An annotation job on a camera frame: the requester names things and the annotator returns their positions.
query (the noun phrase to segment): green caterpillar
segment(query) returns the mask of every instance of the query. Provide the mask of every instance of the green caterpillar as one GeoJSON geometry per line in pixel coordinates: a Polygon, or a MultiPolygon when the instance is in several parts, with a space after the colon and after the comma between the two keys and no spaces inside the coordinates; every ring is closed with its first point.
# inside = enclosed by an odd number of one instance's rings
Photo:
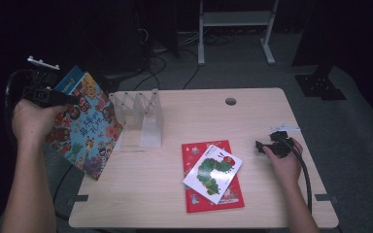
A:
{"type": "Polygon", "coordinates": [[[197,178],[202,184],[208,189],[208,194],[220,194],[220,188],[218,187],[217,180],[211,177],[211,172],[214,170],[228,173],[235,161],[229,156],[223,156],[223,161],[218,162],[214,158],[205,159],[202,164],[198,167],[197,178]]]}

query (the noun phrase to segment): red book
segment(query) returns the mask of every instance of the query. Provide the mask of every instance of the red book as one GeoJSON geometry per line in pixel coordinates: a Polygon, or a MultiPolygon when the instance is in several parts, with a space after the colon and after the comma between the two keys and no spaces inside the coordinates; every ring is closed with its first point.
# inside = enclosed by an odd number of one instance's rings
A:
{"type": "MultiPolygon", "coordinates": [[[[210,145],[217,146],[220,149],[232,153],[227,140],[182,144],[184,176],[189,173],[189,171],[210,145]]],[[[218,204],[211,202],[186,185],[186,211],[188,213],[242,208],[244,206],[245,204],[242,197],[241,187],[238,182],[238,175],[235,175],[235,177],[232,179],[231,184],[223,194],[223,197],[218,204]]]]}

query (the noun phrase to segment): black cable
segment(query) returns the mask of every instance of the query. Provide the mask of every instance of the black cable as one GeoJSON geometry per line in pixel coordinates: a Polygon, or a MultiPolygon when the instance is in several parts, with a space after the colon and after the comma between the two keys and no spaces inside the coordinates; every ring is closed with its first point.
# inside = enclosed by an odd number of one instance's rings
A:
{"type": "MultiPolygon", "coordinates": [[[[60,187],[62,186],[63,180],[65,180],[66,175],[68,175],[68,173],[71,171],[71,169],[72,169],[73,167],[74,167],[74,166],[73,166],[72,164],[69,165],[68,170],[66,170],[66,172],[63,174],[62,178],[60,179],[59,184],[58,184],[58,186],[57,186],[57,188],[56,188],[56,190],[55,190],[55,193],[54,193],[54,195],[53,195],[53,197],[52,197],[53,206],[55,206],[56,196],[57,196],[57,193],[58,193],[60,187]]],[[[57,217],[63,219],[63,220],[69,220],[69,217],[68,217],[68,216],[61,214],[61,213],[60,213],[59,211],[57,211],[56,209],[55,209],[55,215],[56,215],[57,217]]]]}
{"type": "Polygon", "coordinates": [[[301,154],[301,150],[299,149],[299,147],[297,147],[296,144],[294,144],[293,146],[296,147],[296,150],[298,151],[298,153],[301,154]]]}
{"type": "Polygon", "coordinates": [[[156,82],[157,82],[157,85],[158,85],[158,88],[160,88],[160,81],[159,81],[159,79],[156,77],[156,75],[157,74],[159,74],[159,73],[161,73],[164,69],[165,69],[165,67],[166,67],[166,61],[165,61],[165,59],[163,59],[163,58],[161,58],[161,57],[159,57],[159,56],[155,56],[154,58],[158,58],[158,59],[160,59],[162,62],[163,62],[163,66],[162,66],[162,68],[160,68],[159,70],[158,70],[158,72],[156,72],[156,73],[153,73],[153,72],[151,72],[152,73],[152,75],[150,75],[150,76],[148,76],[148,77],[146,77],[146,78],[144,78],[143,80],[141,80],[134,88],[133,88],[133,90],[136,90],[142,83],[144,83],[145,81],[147,81],[148,79],[150,79],[150,78],[152,78],[152,77],[155,77],[156,78],[156,82]]]}
{"type": "Polygon", "coordinates": [[[340,233],[343,233],[342,229],[341,229],[341,226],[340,225],[337,225],[337,229],[340,233]]]}
{"type": "MultiPolygon", "coordinates": [[[[180,50],[190,52],[190,53],[192,53],[196,57],[196,59],[198,59],[198,55],[195,52],[193,52],[191,50],[185,50],[185,49],[180,49],[180,50]]],[[[187,85],[193,80],[193,78],[195,78],[195,76],[198,73],[198,71],[199,71],[199,65],[197,65],[195,73],[193,73],[192,77],[186,82],[186,84],[184,85],[183,89],[187,88],[187,85]]]]}
{"type": "Polygon", "coordinates": [[[32,70],[22,69],[13,72],[8,79],[5,89],[5,102],[4,102],[4,122],[7,135],[12,144],[12,149],[17,154],[17,138],[12,130],[12,117],[14,109],[20,99],[23,97],[23,88],[30,84],[26,76],[31,76],[32,70]]]}
{"type": "Polygon", "coordinates": [[[296,151],[290,144],[288,144],[286,142],[285,139],[282,139],[281,137],[277,137],[277,140],[280,141],[280,143],[283,143],[284,145],[286,145],[295,154],[296,158],[299,160],[299,163],[301,164],[302,171],[303,171],[304,177],[305,177],[305,183],[307,185],[308,210],[310,210],[310,213],[311,213],[313,211],[313,207],[312,207],[312,199],[313,198],[312,198],[311,182],[310,182],[310,176],[308,175],[307,165],[305,165],[305,162],[302,159],[301,154],[299,154],[299,152],[298,152],[299,148],[297,148],[298,151],[296,151]]]}

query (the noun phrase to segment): hand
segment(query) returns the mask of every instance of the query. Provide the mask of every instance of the hand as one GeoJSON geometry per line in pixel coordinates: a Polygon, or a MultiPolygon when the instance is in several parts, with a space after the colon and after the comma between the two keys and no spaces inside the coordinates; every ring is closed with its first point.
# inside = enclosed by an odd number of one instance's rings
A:
{"type": "MultiPolygon", "coordinates": [[[[292,139],[295,145],[294,149],[302,154],[303,148],[299,143],[292,139]]],[[[264,146],[262,149],[265,151],[266,155],[270,158],[272,162],[272,167],[274,168],[275,176],[281,187],[291,187],[298,185],[299,174],[301,173],[301,164],[296,158],[295,154],[291,151],[289,155],[284,158],[277,157],[277,155],[272,152],[271,149],[264,146]]]]}
{"type": "Polygon", "coordinates": [[[12,130],[17,142],[43,143],[53,127],[55,116],[66,109],[66,106],[42,109],[28,100],[21,99],[15,106],[12,119],[12,130]]]}

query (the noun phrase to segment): black device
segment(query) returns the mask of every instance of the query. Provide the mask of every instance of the black device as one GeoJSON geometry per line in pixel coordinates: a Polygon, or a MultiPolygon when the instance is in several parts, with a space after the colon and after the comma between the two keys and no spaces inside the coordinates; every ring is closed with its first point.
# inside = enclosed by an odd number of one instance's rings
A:
{"type": "Polygon", "coordinates": [[[15,71],[11,74],[7,84],[5,107],[11,112],[20,99],[27,99],[42,108],[79,104],[76,96],[54,90],[56,84],[57,74],[50,69],[15,71]]]}
{"type": "Polygon", "coordinates": [[[269,137],[273,142],[272,145],[264,145],[259,141],[255,141],[255,146],[258,149],[258,152],[265,153],[265,151],[262,149],[263,146],[268,147],[281,158],[286,157],[291,152],[291,149],[285,144],[287,143],[288,145],[293,147],[293,140],[288,137],[287,131],[277,131],[270,134],[269,137]]]}

